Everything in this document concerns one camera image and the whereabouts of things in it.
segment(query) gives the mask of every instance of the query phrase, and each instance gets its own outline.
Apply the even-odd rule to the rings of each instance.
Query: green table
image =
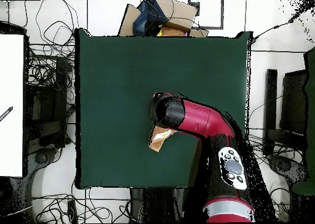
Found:
[[[149,149],[150,99],[180,92],[227,111],[244,131],[250,36],[91,37],[76,30],[76,186],[188,186],[197,139],[176,133],[159,153]]]

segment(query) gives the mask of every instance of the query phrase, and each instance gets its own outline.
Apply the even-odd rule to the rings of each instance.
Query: black bag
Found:
[[[140,3],[137,9],[140,16],[134,21],[134,36],[156,36],[159,25],[168,21],[156,0],[146,0]]]

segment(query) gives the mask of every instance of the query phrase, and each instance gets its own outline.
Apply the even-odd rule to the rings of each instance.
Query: white board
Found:
[[[23,159],[23,35],[0,34],[0,176],[21,177]]]

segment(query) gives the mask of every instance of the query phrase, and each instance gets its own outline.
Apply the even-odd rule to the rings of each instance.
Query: cardboard box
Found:
[[[177,132],[176,130],[165,129],[158,126],[154,126],[152,130],[152,136],[151,139],[149,139],[149,147],[157,152],[161,149],[164,140]]]
[[[176,28],[184,32],[190,31],[197,14],[195,7],[174,0],[156,0],[156,2],[167,18],[172,17],[169,21],[165,22],[163,26]]]
[[[208,31],[207,30],[191,30],[189,36],[193,38],[205,38],[208,36]]]
[[[121,28],[118,31],[118,36],[133,36],[134,21],[140,16],[141,12],[133,5],[128,4],[125,15],[122,18]]]
[[[185,36],[185,32],[176,28],[161,27],[162,36]]]

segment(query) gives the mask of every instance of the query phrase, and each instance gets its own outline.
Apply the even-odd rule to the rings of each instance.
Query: floor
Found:
[[[199,0],[201,2],[200,25],[217,26],[220,25],[220,11],[217,10],[216,0]],[[78,20],[76,20],[74,10],[71,9],[74,18],[74,27],[86,28],[92,36],[117,35],[121,19],[124,15],[128,3],[138,6],[140,0],[92,0],[92,1],[67,1],[76,10]],[[72,26],[71,15],[66,4],[62,1],[27,1],[27,26],[30,43],[43,43],[39,32],[44,32],[53,22],[62,20],[67,25]],[[275,25],[285,23],[294,13],[294,8],[290,5],[290,0],[224,0],[224,25],[223,30],[209,30],[209,36],[235,37],[241,31],[253,31],[254,36],[264,32]],[[278,70],[278,96],[282,94],[282,78],[286,72],[302,70],[305,68],[303,53],[314,47],[311,39],[315,39],[315,23],[309,13],[302,15],[302,22],[297,20],[292,24],[280,27],[277,30],[261,36],[252,46],[251,53],[251,87],[250,87],[250,113],[264,103],[264,83],[265,73],[268,68]],[[0,2],[0,20],[23,26],[26,23],[24,1],[11,1],[9,10],[7,3]],[[60,26],[57,23],[47,32],[46,36],[53,36]],[[305,29],[313,30],[313,33],[306,33]],[[60,30],[56,37],[56,42],[64,43],[69,37],[69,31]],[[277,126],[279,126],[281,98],[277,104]],[[75,122],[72,116],[69,122]],[[249,126],[252,128],[263,127],[263,108],[257,109],[250,118]],[[261,130],[251,130],[251,134],[261,137]],[[74,125],[68,126],[68,135],[75,139]],[[45,195],[56,195],[59,193],[70,194],[75,169],[76,150],[75,145],[68,145],[62,153],[60,160],[40,170],[34,179],[33,197],[43,197]],[[273,173],[267,164],[260,164],[263,178],[268,191],[277,187],[287,188],[285,180]],[[74,195],[82,199],[84,203],[84,190],[74,188]],[[125,206],[130,198],[127,188],[92,188],[90,198],[95,207],[107,207],[116,218],[121,213],[119,206]],[[277,191],[273,194],[273,199],[279,202],[288,202],[289,197],[285,191]],[[34,213],[40,213],[43,208],[51,202],[50,199],[37,199],[34,201]],[[83,206],[77,204],[78,214],[84,212]],[[108,212],[102,210],[99,216],[106,218]],[[51,219],[51,215],[44,214],[43,220]],[[87,223],[99,223],[94,216],[89,218]],[[128,218],[120,217],[116,223],[127,223]]]

